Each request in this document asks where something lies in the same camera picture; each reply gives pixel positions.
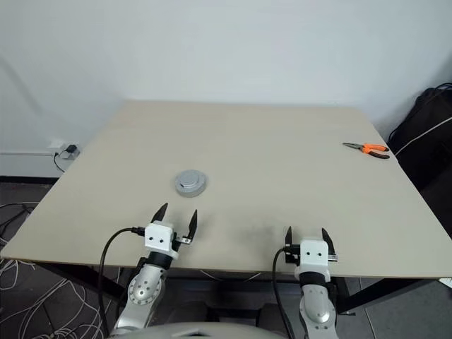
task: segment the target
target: table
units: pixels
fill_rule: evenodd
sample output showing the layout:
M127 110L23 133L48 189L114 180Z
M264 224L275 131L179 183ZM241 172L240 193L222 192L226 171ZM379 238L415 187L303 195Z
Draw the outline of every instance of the table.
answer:
M384 144L351 108L129 101L2 256L95 265L116 230L146 226L168 202L178 233L198 209L195 240L172 267L270 271L289 226L295 241L325 227L334 276L407 278L403 288L452 276L452 242L392 153L381 160L342 142ZM189 169L208 178L195 198L174 188ZM135 266L144 254L143 238L122 235L106 264ZM293 266L281 259L278 270Z

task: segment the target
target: wall socket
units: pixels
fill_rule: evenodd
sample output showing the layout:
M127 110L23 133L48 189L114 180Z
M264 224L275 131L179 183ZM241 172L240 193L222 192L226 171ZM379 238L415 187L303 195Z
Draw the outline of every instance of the wall socket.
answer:
M77 146L77 150L74 153L64 152L64 150L67 149L67 147L69 145L76 145ZM53 140L47 146L47 149L52 154L55 154L55 153L60 154L59 158L60 159L66 159L66 160L74 160L80 154L80 146L78 145L78 143L68 143L68 142L62 141L62 140Z

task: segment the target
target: pliers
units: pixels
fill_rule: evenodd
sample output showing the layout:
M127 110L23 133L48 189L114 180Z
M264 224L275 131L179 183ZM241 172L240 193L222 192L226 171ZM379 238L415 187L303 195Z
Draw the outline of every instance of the pliers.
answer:
M361 145L359 143L342 143L343 145L346 145L351 148L355 148L357 150L361 150L361 152L371 155L372 157L378 157L380 159L389 159L389 155L387 154L380 154L377 152L374 152L373 150L380 150L382 152L388 152L389 148L382 145L374 145L371 143L365 143L364 145Z

